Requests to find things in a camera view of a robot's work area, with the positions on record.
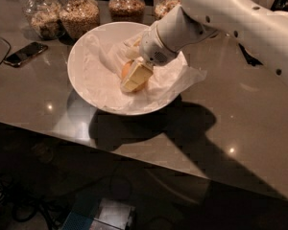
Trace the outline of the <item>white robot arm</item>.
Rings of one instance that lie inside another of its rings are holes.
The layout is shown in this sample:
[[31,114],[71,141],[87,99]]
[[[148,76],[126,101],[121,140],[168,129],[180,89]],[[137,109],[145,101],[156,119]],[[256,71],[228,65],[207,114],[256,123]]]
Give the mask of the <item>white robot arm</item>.
[[126,57],[136,64],[164,66],[186,45],[219,32],[234,37],[288,86],[288,12],[270,11],[252,0],[180,0],[142,36]]

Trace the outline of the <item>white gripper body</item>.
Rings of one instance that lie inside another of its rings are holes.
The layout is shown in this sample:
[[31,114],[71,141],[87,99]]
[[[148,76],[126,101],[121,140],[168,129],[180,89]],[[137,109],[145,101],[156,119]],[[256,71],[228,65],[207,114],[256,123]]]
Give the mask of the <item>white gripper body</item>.
[[156,25],[152,25],[143,32],[139,43],[139,54],[146,62],[157,66],[166,65],[178,55],[163,44]]

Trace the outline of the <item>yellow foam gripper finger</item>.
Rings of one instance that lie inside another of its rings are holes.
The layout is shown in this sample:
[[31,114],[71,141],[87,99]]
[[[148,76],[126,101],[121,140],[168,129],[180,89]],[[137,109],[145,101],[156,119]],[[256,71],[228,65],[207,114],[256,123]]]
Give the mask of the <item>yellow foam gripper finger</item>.
[[121,79],[121,89],[128,93],[134,92],[138,85],[146,83],[152,75],[152,65],[133,60],[130,72],[123,80]]
[[136,39],[135,41],[125,41],[124,45],[127,47],[125,56],[128,59],[136,59],[140,57],[139,54],[139,44],[140,44],[141,38]]

